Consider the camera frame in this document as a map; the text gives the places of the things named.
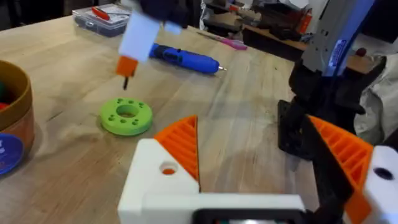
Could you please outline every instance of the blue lid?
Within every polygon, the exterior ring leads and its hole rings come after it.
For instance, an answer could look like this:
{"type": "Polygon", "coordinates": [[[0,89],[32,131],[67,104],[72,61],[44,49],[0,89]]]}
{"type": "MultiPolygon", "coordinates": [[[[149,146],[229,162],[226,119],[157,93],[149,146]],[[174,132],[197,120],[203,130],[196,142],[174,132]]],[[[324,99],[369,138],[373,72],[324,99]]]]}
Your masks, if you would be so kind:
{"type": "Polygon", "coordinates": [[[18,165],[24,154],[24,144],[11,134],[0,134],[0,175],[18,165]]]}

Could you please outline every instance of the orange gripper part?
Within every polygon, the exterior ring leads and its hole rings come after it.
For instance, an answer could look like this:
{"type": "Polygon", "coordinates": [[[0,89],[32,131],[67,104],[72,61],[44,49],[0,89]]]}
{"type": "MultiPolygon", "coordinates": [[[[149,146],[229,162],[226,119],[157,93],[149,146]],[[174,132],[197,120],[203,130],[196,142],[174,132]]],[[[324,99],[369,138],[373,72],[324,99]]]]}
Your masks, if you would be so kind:
{"type": "Polygon", "coordinates": [[[308,117],[354,189],[352,196],[345,204],[346,213],[352,224],[362,223],[372,210],[363,195],[363,188],[373,146],[334,124],[314,116],[308,117]]]}
{"type": "Polygon", "coordinates": [[[171,124],[155,139],[199,182],[197,116],[192,115],[171,124]]]}
{"type": "Polygon", "coordinates": [[[120,56],[116,73],[124,77],[134,76],[134,72],[138,66],[138,61],[126,56],[120,56]]]}

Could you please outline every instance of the green 3d printed ring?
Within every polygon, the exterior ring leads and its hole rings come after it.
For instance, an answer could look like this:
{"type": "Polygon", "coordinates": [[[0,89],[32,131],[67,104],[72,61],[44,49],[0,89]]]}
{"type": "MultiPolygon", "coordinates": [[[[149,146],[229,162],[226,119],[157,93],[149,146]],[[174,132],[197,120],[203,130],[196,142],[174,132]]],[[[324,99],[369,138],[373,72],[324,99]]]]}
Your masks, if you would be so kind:
{"type": "Polygon", "coordinates": [[[138,100],[118,98],[101,108],[101,124],[107,131],[133,136],[147,131],[152,124],[152,110],[138,100]]]}

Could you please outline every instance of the plastic storage box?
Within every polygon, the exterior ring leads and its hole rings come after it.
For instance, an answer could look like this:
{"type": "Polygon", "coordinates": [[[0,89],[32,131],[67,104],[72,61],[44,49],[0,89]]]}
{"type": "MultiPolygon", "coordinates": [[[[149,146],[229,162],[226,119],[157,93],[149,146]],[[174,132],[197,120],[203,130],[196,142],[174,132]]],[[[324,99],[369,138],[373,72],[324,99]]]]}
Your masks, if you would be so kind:
{"type": "Polygon", "coordinates": [[[73,10],[73,19],[79,27],[106,37],[114,37],[124,32],[131,11],[115,4],[105,4],[97,8],[108,13],[110,19],[107,21],[96,16],[91,7],[73,10]]]}

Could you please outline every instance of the wood grain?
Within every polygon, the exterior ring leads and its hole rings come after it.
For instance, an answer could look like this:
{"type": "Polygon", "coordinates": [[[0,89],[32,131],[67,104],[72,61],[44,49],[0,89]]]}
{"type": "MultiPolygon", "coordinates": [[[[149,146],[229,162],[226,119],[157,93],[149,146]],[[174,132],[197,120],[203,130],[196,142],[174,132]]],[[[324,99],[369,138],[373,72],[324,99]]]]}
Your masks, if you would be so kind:
{"type": "Polygon", "coordinates": [[[119,223],[116,207],[134,149],[174,121],[198,115],[205,192],[300,194],[318,205],[312,163],[277,148],[277,101],[289,100],[293,63],[235,51],[189,28],[157,43],[206,54],[227,72],[206,76],[158,60],[140,64],[129,88],[114,74],[121,37],[75,27],[71,17],[0,32],[0,56],[32,80],[36,140],[29,158],[0,179],[1,223],[119,223]],[[148,132],[120,137],[98,123],[115,97],[145,101],[148,132]]]}

